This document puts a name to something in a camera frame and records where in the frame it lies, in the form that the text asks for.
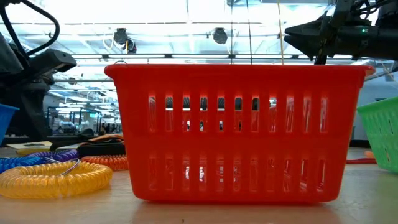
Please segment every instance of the metal key ring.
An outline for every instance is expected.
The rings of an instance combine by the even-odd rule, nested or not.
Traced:
[[[60,161],[56,161],[55,159],[51,159],[51,158],[48,158],[48,157],[45,157],[45,158],[43,158],[43,159],[46,160],[46,161],[48,161],[48,162],[52,162],[52,163],[61,163]],[[65,161],[65,162],[70,162],[70,161],[76,161],[76,163],[75,163],[73,166],[71,166],[71,168],[67,169],[65,172],[63,172],[63,173],[60,174],[60,175],[67,175],[67,174],[69,174],[72,170],[74,170],[74,169],[80,164],[79,158],[70,159],[70,160]]]

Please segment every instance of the orange coiled wrist keychain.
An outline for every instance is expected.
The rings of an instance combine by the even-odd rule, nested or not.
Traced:
[[[110,167],[113,171],[129,169],[129,166],[127,164],[126,155],[86,156],[86,157],[81,158],[81,161],[106,165],[106,166]]]

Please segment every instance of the green plastic basket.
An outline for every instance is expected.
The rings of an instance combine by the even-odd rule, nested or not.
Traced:
[[[398,172],[398,97],[358,107],[380,168]]]

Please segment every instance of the blue coiled wrist keychain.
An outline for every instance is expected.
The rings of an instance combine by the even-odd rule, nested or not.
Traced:
[[[6,170],[17,166],[33,166],[43,164],[44,161],[40,157],[0,157],[0,174]]]

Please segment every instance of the red plastic basket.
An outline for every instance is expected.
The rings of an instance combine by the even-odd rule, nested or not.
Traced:
[[[334,200],[367,70],[106,67],[118,91],[134,194],[191,202]]]

